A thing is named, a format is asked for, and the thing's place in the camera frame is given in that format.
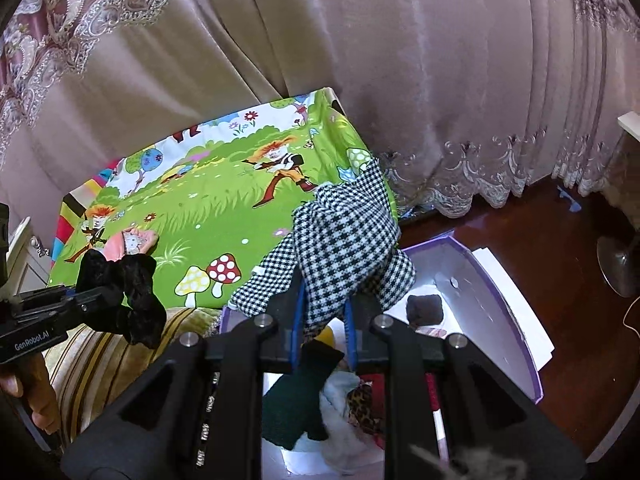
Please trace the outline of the person left hand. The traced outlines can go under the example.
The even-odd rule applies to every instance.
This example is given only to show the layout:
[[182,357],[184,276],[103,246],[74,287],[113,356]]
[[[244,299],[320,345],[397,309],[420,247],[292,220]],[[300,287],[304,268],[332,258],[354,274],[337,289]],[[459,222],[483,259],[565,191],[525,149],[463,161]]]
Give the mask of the person left hand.
[[41,353],[28,356],[17,364],[2,366],[1,390],[26,401],[32,410],[32,422],[40,430],[54,434],[60,429],[58,399]]

